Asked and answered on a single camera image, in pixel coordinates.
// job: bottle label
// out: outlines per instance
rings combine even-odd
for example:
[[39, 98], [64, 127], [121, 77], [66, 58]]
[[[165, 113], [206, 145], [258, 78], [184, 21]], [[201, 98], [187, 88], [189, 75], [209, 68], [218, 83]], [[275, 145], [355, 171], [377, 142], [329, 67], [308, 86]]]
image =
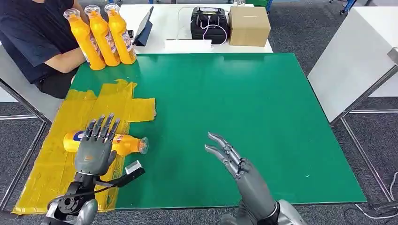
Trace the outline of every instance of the bottle label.
[[124, 135], [115, 135], [113, 141], [115, 143], [120, 143], [120, 141], [122, 141]]
[[73, 136], [74, 141], [81, 141], [82, 138], [84, 137], [84, 131], [79, 131]]
[[80, 50], [82, 50], [83, 56], [86, 58], [88, 65], [90, 65], [90, 61], [88, 60], [87, 54], [83, 51], [83, 48], [79, 45]]
[[110, 31], [108, 31], [108, 33], [105, 35], [105, 39], [107, 40], [108, 45], [111, 48], [112, 53], [115, 53], [116, 52], [116, 45], [115, 45], [115, 42], [113, 41], [113, 38], [112, 38], [112, 35], [111, 35]]
[[92, 35], [92, 33], [90, 33], [90, 41], [91, 41], [92, 46], [94, 47], [94, 50], [97, 52], [97, 54], [101, 55], [100, 48], [98, 47], [98, 44], [95, 41], [94, 36]]
[[127, 51], [131, 51], [133, 49], [133, 42], [131, 41], [130, 35], [127, 30], [122, 34], [122, 38], [124, 43], [126, 44]]

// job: cardboard box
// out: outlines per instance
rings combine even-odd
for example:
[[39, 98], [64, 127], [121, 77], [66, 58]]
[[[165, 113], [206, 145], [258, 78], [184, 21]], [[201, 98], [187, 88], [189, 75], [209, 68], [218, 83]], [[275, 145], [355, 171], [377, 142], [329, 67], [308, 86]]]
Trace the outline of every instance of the cardboard box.
[[230, 45], [264, 47], [271, 25], [264, 7], [232, 6]]

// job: bottle cap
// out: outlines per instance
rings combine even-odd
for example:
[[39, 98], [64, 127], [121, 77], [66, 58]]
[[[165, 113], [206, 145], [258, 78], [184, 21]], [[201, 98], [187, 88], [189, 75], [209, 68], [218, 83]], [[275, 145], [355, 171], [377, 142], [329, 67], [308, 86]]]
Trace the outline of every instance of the bottle cap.
[[105, 12], [108, 13], [108, 15], [116, 15], [119, 10], [120, 7], [114, 3], [109, 3], [105, 6]]
[[148, 152], [148, 148], [149, 148], [149, 142], [148, 142], [148, 138], [143, 137], [139, 140], [138, 143], [138, 151], [145, 155]]
[[88, 15], [88, 17], [96, 17], [101, 15], [101, 9], [96, 5], [89, 5], [84, 8], [84, 12]]
[[79, 10], [75, 9], [75, 8], [70, 8], [65, 10], [65, 12], [63, 13], [63, 17], [65, 17], [65, 19], [69, 20], [71, 18], [76, 18], [76, 17], [80, 17], [80, 12]]

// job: yellow tape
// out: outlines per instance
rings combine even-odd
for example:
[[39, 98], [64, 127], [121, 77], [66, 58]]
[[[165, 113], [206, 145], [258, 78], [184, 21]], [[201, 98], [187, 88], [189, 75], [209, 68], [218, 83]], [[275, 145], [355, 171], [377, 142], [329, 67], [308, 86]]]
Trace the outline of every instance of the yellow tape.
[[[63, 101], [42, 149], [35, 161], [31, 174], [14, 207], [13, 213], [45, 213], [47, 204], [57, 196], [65, 194], [76, 173], [75, 154], [63, 148], [63, 138], [73, 130], [83, 130], [93, 118], [114, 113], [121, 123], [118, 134], [127, 134], [129, 122], [153, 120], [155, 117], [154, 98], [131, 99], [136, 83], [119, 79], [116, 84], [103, 84], [99, 96], [89, 90], [70, 90]], [[117, 156], [102, 180], [111, 180], [122, 175], [124, 157]], [[114, 210], [117, 188], [97, 193], [99, 211]]]

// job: person's arm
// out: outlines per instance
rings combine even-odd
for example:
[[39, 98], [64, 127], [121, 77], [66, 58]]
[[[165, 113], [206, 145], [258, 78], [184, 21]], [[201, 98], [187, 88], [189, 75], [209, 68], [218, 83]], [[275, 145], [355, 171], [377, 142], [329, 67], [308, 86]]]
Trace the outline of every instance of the person's arm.
[[82, 50], [75, 48], [64, 54], [58, 54], [44, 63], [48, 66], [67, 74], [86, 61]]
[[73, 0], [73, 6], [72, 8], [75, 8], [77, 10], [79, 10], [80, 12], [80, 17], [82, 18], [82, 20], [86, 23], [86, 24], [90, 24], [88, 17], [86, 15], [86, 13], [84, 13], [84, 9], [82, 8], [82, 6], [80, 5], [78, 0]]
[[29, 21], [3, 16], [0, 17], [0, 30], [34, 67], [45, 63], [61, 73], [68, 73], [85, 62], [80, 48], [61, 53]]

